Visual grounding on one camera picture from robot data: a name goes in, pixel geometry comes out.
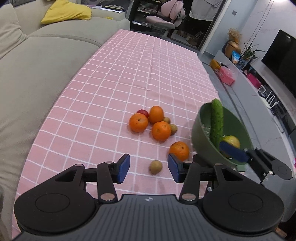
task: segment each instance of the hanging cloth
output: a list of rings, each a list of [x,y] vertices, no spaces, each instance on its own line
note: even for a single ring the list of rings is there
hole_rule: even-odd
[[[213,21],[222,0],[193,0],[189,16],[199,20]]]

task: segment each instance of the chair backrest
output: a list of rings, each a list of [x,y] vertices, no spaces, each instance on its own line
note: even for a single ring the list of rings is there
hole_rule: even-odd
[[[182,1],[170,0],[161,6],[160,11],[164,16],[170,17],[170,19],[175,20],[182,9]]]

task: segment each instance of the table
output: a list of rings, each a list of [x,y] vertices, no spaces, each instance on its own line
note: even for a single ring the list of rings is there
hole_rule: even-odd
[[[191,128],[202,104],[217,98],[196,53],[153,36],[119,30],[87,61],[70,81],[45,119],[25,162],[16,198],[75,164],[94,168],[117,161],[124,153],[131,166],[122,194],[176,194],[167,166],[170,145],[184,141],[191,146]],[[178,132],[165,142],[129,129],[129,118],[139,109],[159,105]],[[152,176],[148,166],[160,160],[163,170]],[[201,195],[206,188],[202,184]],[[86,190],[96,195],[96,183]],[[13,218],[13,235],[17,234]]]

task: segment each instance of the metal screw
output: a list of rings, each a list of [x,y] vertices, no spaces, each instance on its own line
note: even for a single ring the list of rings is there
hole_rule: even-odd
[[[105,201],[111,201],[115,198],[115,195],[112,193],[104,193],[101,195],[101,199],[105,200]]]
[[[196,196],[192,193],[185,193],[182,195],[182,199],[185,201],[193,201],[196,199]]]

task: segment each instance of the dried flower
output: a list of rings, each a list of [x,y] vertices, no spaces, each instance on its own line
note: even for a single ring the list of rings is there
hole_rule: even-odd
[[[239,31],[235,30],[234,28],[230,28],[228,29],[228,36],[230,41],[239,44],[239,40],[242,35],[239,33]]]

